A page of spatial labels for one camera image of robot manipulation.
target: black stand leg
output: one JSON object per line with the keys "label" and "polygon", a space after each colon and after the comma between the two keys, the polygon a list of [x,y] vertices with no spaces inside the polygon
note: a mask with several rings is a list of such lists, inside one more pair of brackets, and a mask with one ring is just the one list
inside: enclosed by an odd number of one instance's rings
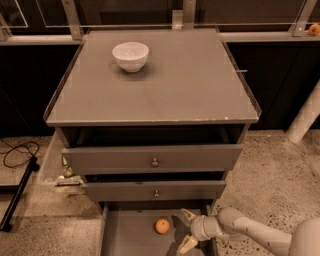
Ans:
{"label": "black stand leg", "polygon": [[20,197],[24,191],[25,186],[28,183],[29,177],[32,173],[32,171],[38,171],[39,170],[39,165],[37,164],[37,158],[35,156],[32,156],[30,159],[30,162],[28,163],[28,166],[23,174],[23,177],[19,183],[19,186],[17,190],[14,193],[14,196],[8,206],[8,209],[6,213],[4,214],[1,224],[0,224],[0,231],[10,231],[11,226],[9,224],[11,217],[18,205],[18,202],[20,200]]}

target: drawer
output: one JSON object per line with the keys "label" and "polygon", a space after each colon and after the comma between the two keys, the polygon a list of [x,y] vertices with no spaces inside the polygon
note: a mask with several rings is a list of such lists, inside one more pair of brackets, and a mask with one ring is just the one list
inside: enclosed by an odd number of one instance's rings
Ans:
{"label": "drawer", "polygon": [[218,199],[225,181],[153,181],[86,183],[93,201],[150,201]]}
{"label": "drawer", "polygon": [[[172,206],[160,207],[152,202],[139,207],[117,208],[112,205],[104,207],[102,223],[101,256],[123,255],[176,255],[178,246],[184,237],[190,235],[190,223],[181,208],[188,209],[195,215],[211,214],[210,206],[204,209],[204,203],[190,205],[189,201],[172,202]],[[170,224],[170,229],[165,235],[158,234],[155,223],[160,218],[165,218]],[[203,241],[191,249],[185,256],[218,256],[215,240]]]}
{"label": "drawer", "polygon": [[77,174],[229,171],[242,145],[77,147],[62,153]]}

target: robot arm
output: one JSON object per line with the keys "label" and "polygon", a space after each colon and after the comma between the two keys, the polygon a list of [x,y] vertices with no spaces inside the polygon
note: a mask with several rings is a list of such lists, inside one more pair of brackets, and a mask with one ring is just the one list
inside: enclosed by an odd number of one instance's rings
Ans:
{"label": "robot arm", "polygon": [[182,209],[191,223],[192,236],[186,236],[178,248],[183,255],[199,241],[211,238],[243,240],[247,236],[276,256],[320,255],[320,218],[301,223],[293,236],[256,222],[233,208],[222,209],[218,216],[196,216]]}

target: drawer handle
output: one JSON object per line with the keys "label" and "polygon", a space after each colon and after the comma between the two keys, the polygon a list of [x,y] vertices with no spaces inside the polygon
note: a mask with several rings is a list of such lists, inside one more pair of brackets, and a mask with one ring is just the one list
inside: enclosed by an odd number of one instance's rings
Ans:
{"label": "drawer handle", "polygon": [[159,196],[160,196],[159,191],[158,191],[158,190],[154,191],[153,197],[154,197],[154,198],[159,198]]}
{"label": "drawer handle", "polygon": [[153,158],[153,162],[151,163],[151,166],[154,168],[159,166],[159,162],[157,161],[157,158]]}

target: black cabinet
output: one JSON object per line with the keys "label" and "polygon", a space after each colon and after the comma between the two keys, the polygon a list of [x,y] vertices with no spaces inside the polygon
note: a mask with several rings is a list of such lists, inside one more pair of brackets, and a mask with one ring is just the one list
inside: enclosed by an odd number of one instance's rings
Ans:
{"label": "black cabinet", "polygon": [[53,133],[43,114],[77,47],[0,47],[0,137]]}
{"label": "black cabinet", "polygon": [[288,129],[320,78],[320,42],[228,45],[262,109],[251,129]]}

